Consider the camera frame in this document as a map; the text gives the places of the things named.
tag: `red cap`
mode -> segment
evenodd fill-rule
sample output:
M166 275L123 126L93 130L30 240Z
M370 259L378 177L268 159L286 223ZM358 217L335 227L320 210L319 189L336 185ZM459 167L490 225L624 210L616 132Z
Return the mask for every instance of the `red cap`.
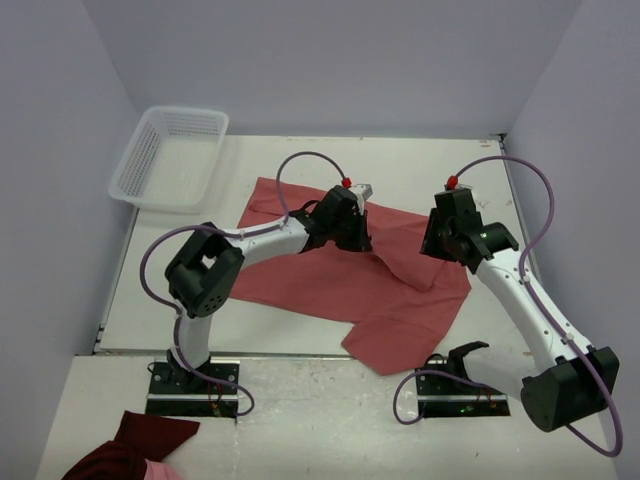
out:
M449 180L447 180L447 190L453 190L454 188L456 188L456 186L458 185L458 177L456 177L455 175L451 175L449 177Z

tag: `pink fabric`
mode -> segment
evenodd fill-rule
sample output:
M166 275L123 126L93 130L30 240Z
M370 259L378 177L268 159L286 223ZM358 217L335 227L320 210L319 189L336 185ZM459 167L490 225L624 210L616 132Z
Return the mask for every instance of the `pink fabric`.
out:
M182 477L169 465L147 460L147 473L144 480L182 480Z
M292 209L326 193L288 184L283 189ZM373 252L344 252L327 244L277 257L244 269L231 296L354 323L342 346L388 375L424 364L471 287L460 265L419 254L427 217L372 203L367 210ZM275 181L260 178L239 226L281 215Z

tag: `dark red fabric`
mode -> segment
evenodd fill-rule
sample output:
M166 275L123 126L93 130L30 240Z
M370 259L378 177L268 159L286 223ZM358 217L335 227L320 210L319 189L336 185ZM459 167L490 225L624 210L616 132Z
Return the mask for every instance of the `dark red fabric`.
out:
M283 191L292 209L326 193L288 184ZM354 323L343 347L386 375L424 364L471 287L460 265L419 254L427 217L373 203L367 210L373 252L344 252L327 244L273 258L242 270L231 296ZM260 178L239 226L281 215L275 181Z
M145 459L163 460L199 427L198 422L125 412L115 439L80 460L62 480L143 480Z

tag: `red towel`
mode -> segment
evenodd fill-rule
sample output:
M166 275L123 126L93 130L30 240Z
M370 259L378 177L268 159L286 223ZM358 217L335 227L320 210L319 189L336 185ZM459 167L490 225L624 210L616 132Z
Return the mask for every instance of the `red towel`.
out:
M293 209L321 200L326 193L282 186ZM427 217L373 203L367 203L367 210L373 252L345 252L327 244L301 255L273 258L242 270L231 296L354 323L342 346L388 375L424 364L471 287L460 265L420 255ZM275 181L259 178L239 226L281 215Z
M153 479L159 469L152 466L148 475L149 463L162 461L199 427L198 422L124 412L116 438L80 460L62 480Z

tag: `red cloth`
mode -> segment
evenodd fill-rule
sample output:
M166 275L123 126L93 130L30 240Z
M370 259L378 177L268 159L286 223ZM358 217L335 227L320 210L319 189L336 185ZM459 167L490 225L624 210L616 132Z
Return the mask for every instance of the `red cloth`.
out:
M125 412L116 438L80 460L62 480L143 480L145 459L160 462L199 427L198 422Z
M294 209L326 193L282 185ZM373 252L345 252L327 244L273 258L242 270L231 296L354 323L342 346L388 375L424 364L471 287L460 265L420 255L427 217L373 203L367 203L367 210ZM281 215L275 181L259 178L239 226Z

